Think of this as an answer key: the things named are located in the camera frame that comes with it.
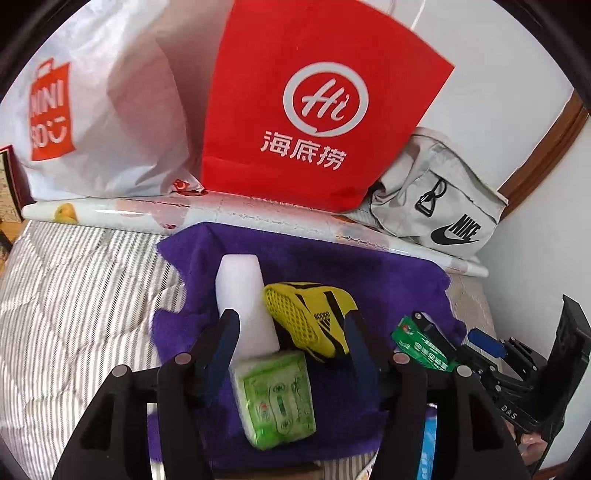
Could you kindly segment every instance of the nike bag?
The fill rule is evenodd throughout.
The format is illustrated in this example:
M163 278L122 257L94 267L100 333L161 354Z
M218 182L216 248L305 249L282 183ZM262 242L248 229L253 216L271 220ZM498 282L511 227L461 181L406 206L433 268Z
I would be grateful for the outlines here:
M402 182L400 172L410 165ZM370 208L389 233L470 258L492 236L507 203L476 176L444 135L418 128L382 176Z

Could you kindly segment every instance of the miniso shopping bag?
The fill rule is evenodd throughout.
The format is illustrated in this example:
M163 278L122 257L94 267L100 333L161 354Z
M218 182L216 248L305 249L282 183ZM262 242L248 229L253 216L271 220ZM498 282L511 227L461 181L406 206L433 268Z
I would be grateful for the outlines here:
M35 200L187 193L183 106L158 39L170 0L92 0L37 50L0 103Z
M69 70L69 63L55 68L53 59L49 59L42 62L35 73L29 112L31 160L49 160L75 150L68 96Z

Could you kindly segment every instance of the bed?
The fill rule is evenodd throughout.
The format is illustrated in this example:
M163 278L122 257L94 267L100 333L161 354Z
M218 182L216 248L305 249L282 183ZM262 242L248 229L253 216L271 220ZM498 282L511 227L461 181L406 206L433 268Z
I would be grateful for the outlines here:
M32 220L0 279L0 436L32 480L49 479L109 371L160 359L154 312L179 311L185 289L155 246L164 236ZM478 278L450 274L453 313L494 336ZM323 462L354 479L371 454ZM163 478L161 464L153 476Z

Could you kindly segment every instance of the purple towel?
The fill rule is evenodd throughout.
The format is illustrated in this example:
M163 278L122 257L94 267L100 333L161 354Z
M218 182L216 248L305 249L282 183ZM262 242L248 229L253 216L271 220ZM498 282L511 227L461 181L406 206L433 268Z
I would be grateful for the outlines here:
M152 337L163 362L188 350L203 328L217 321L215 277L225 254L256 255L265 284L309 281L348 291L370 328L392 347L390 333L414 310L429 314L451 341L459 344L466 334L445 293L449 277L426 260L218 223L187 228L162 240L158 249L178 269L187 290L180 313L159 310L154 315ZM316 433L264 452L252 447L227 378L217 401L195 412L214 468L273 468L378 448L385 416L360 395L350 358L328 365L307 356L307 366ZM150 455L161 460L156 416L149 418L148 428Z

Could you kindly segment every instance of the green tissue pack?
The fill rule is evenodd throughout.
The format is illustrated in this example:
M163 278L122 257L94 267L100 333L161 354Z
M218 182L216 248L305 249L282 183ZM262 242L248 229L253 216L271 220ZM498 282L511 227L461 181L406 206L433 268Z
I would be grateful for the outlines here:
M400 320L398 327L392 332L392 340L402 352L427 368L452 372L457 366L457 362L448 361L441 350L433 345L410 317L403 317Z
M267 450L316 431L303 352L243 361L230 373L242 427L254 447Z

